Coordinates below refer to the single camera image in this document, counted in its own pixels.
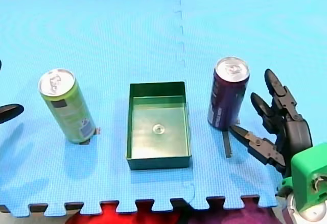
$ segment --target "green plastic box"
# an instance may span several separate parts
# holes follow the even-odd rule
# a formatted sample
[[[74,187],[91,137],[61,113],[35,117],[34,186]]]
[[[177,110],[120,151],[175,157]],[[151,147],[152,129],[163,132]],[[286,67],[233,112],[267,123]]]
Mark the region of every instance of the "green plastic box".
[[[126,158],[132,170],[189,167],[184,82],[130,85]]]

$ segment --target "black robot finger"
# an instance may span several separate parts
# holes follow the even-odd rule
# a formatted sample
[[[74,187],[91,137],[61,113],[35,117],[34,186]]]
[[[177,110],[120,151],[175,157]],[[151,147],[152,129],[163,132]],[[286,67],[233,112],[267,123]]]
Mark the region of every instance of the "black robot finger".
[[[274,111],[269,107],[269,105],[256,93],[252,93],[251,96],[251,102],[253,107],[255,108],[256,112],[260,117],[267,116],[267,117],[273,117]]]
[[[0,124],[7,122],[24,111],[24,107],[20,104],[10,104],[0,107]]]
[[[282,86],[277,76],[270,69],[265,71],[265,82],[271,96],[274,96],[275,94],[277,96],[286,95],[285,88]]]

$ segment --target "foam puzzle tile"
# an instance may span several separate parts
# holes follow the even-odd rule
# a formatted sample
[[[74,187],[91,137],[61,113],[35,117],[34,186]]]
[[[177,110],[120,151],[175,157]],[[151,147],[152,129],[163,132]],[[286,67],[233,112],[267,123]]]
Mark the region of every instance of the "foam puzzle tile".
[[[1,103],[25,107],[1,126],[0,203],[15,216],[46,203],[46,216],[60,216],[71,202],[97,214],[101,201],[124,212],[135,200],[158,200],[161,211],[171,198],[191,201],[192,168],[130,171],[125,159],[129,83],[184,79],[176,0],[8,0],[0,9]],[[76,74],[101,127],[90,145],[66,142],[38,94],[56,67]]]
[[[249,95],[267,101],[264,70],[271,68],[298,101],[314,144],[326,141],[327,0],[0,0],[1,104],[20,103],[22,115],[1,125],[0,205],[14,216],[47,204],[45,216],[101,213],[101,202],[136,211],[172,210],[171,199],[207,209],[207,197],[258,195],[276,204],[281,177],[248,155],[232,136],[226,159],[222,136],[206,121],[213,67],[223,56],[249,62],[251,77],[242,126],[267,135]],[[76,74],[101,134],[90,145],[66,142],[37,91],[40,76],[63,67]],[[130,171],[125,159],[129,84],[185,81],[193,164],[186,169]]]
[[[196,152],[191,206],[206,209],[206,197],[223,196],[224,208],[242,208],[243,195],[260,196],[262,207],[275,205],[273,196],[280,175],[247,154],[232,135],[233,156],[227,159],[221,133],[206,121],[213,69],[224,56],[238,56],[249,63],[251,75],[240,113],[241,126],[275,140],[264,130],[249,98],[256,92],[271,102],[264,82],[264,71],[271,68],[296,98],[314,144],[326,142],[327,124],[321,119],[326,115],[326,92],[317,84],[325,83],[327,74],[327,26],[323,23],[327,21],[323,10],[327,0],[181,2],[192,150]]]

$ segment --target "can label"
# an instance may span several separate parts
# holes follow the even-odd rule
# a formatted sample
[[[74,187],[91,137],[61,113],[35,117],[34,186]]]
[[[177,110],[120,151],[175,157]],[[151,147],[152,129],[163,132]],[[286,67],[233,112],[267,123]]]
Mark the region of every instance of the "can label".
[[[88,140],[94,134],[96,127],[79,87],[75,88],[76,91],[65,99],[45,100],[45,102],[65,136],[71,142],[78,143]]]

